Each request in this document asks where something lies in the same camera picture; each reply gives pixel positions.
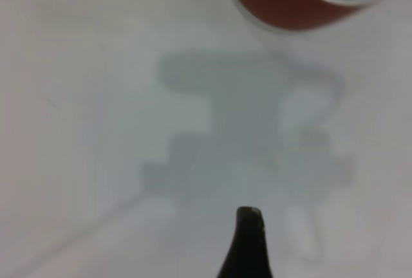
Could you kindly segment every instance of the black pointed object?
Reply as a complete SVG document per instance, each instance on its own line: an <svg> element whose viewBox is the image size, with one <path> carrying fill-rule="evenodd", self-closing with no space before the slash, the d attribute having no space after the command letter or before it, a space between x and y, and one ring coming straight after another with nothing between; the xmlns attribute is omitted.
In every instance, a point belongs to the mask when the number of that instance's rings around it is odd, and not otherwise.
<svg viewBox="0 0 412 278"><path fill-rule="evenodd" d="M272 277L262 214L255 207L240 207L232 244L218 278Z"/></svg>

